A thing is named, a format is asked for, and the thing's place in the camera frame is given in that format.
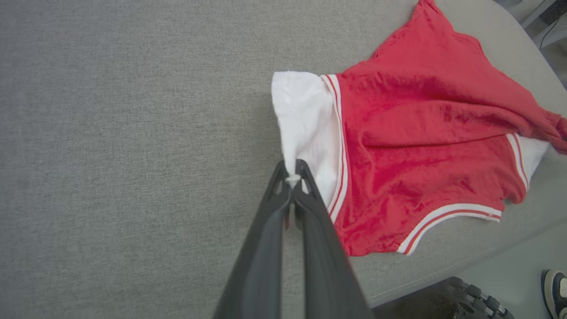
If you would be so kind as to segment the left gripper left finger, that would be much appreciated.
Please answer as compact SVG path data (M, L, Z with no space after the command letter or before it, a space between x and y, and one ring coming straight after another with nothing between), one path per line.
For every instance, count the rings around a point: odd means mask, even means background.
M281 318L282 234L291 202L287 177L278 162L213 318Z

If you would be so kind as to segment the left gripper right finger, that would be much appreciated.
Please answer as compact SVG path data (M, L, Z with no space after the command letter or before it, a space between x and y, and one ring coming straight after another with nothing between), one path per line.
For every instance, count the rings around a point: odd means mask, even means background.
M295 171L300 182L292 198L303 228L306 318L372 319L308 164L297 160Z

